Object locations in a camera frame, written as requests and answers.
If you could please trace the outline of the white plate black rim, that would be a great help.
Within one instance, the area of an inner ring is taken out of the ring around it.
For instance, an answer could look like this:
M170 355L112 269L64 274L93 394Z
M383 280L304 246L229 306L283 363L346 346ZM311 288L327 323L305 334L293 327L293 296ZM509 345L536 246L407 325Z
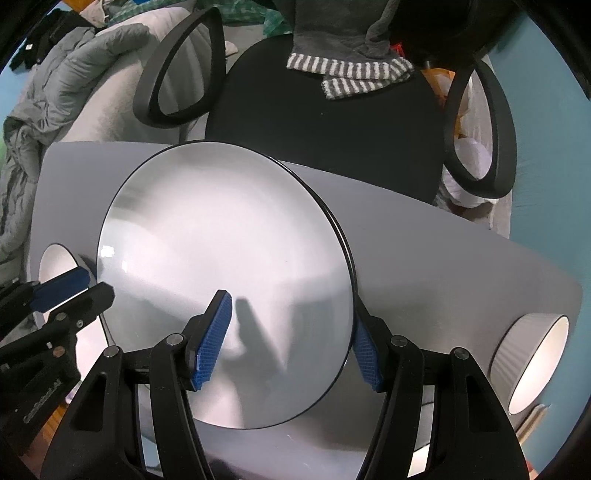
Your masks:
M116 192L97 248L115 299L104 320L123 349L179 332L218 291L229 323L197 391L198 421L259 429L318 403L353 332L353 265L339 226L280 162L199 141L156 153Z

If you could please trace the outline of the white plastic bag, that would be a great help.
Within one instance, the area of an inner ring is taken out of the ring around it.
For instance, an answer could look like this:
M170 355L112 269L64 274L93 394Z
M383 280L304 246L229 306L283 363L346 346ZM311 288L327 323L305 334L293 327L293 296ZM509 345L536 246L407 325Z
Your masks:
M490 109L482 82L473 73L464 90L457 114L454 146L463 166L477 179L483 178L492 162L493 138ZM467 192L444 167L435 204L456 215L487 216L497 200Z

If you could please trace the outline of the grey puffy duvet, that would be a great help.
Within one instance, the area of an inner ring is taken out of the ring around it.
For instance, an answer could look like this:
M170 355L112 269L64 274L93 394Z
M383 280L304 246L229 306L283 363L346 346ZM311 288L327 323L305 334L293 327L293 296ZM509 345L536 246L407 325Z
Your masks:
M42 149L72 123L102 75L123 54L144 47L147 26L124 25L96 34L77 27L37 67L19 102L3 123L6 147L1 170L1 262L20 256L31 223Z

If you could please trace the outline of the white ribbed bowl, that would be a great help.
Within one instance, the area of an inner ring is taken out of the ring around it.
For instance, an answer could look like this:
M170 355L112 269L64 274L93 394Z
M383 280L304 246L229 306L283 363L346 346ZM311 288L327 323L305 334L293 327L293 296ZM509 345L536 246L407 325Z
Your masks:
M508 414L526 410L546 388L563 356L569 333L569 317L556 313L529 313L509 328L488 374Z

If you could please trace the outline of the white plate stack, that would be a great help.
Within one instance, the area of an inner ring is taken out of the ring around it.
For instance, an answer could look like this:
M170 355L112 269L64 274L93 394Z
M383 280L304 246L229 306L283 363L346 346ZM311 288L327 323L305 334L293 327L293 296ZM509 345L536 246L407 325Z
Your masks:
M41 256L38 280L45 283L80 266L77 257L65 246L54 243L49 245Z

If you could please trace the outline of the dark grey striped towel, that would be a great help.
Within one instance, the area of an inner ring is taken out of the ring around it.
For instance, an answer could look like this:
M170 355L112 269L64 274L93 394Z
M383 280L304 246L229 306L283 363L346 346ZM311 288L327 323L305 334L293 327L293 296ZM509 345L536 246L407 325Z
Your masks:
M408 80L413 64L390 46L389 28L400 3L387 1L276 1L294 47L287 68L322 77L329 100L373 93Z

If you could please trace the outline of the black office chair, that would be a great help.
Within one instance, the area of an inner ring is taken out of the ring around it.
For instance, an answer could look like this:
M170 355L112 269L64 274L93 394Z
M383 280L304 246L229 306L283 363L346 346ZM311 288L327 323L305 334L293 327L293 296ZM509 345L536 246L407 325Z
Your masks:
M211 73L202 97L166 113L159 103L164 76L198 26L211 36ZM225 63L221 12L198 10L177 24L151 54L137 84L133 112L143 124L172 128L206 118L205 137L249 148L284 162L339 174L430 203L449 172L467 192L506 196L517 166L514 123L494 72L476 59L459 68L447 99L439 102L422 73L375 93L329 100L321 82L287 69L289 35L259 41L232 66ZM478 77L492 127L491 164L471 173L455 148L464 91Z

